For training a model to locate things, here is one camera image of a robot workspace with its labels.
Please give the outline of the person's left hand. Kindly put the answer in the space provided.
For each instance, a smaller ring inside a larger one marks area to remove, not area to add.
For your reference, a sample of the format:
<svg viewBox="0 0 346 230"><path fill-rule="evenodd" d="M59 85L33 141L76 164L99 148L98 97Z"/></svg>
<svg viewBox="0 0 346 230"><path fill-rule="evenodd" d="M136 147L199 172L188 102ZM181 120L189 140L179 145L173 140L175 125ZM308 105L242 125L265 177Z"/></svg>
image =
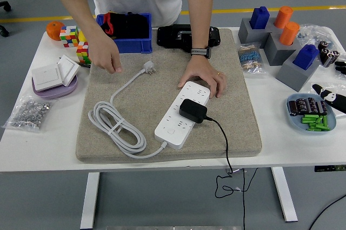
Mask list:
<svg viewBox="0 0 346 230"><path fill-rule="evenodd" d="M222 96L227 86L227 77L221 71L216 70L202 55L193 55L191 57L178 87L182 88L190 78L196 76L205 81L210 87L210 98Z"/></svg>

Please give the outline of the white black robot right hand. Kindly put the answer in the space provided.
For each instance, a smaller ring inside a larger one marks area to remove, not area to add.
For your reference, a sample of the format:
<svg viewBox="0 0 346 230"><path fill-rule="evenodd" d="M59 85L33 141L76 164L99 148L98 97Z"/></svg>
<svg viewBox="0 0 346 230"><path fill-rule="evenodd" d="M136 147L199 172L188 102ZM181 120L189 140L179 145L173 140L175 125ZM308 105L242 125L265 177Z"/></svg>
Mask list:
<svg viewBox="0 0 346 230"><path fill-rule="evenodd" d="M345 75L345 61L336 61L335 69ZM345 114L345 96L334 93L318 84L313 84L312 88L324 99L326 104Z"/></svg>

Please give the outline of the person's right hand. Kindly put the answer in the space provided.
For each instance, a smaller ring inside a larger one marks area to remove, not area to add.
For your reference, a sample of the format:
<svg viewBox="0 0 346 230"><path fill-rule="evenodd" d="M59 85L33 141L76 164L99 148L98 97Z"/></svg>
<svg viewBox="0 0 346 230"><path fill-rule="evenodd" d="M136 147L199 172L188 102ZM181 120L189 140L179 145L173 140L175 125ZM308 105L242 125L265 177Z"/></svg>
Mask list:
<svg viewBox="0 0 346 230"><path fill-rule="evenodd" d="M87 40L89 43L89 58L92 64L110 74L122 72L118 47L114 40L108 37L101 28L92 31Z"/></svg>

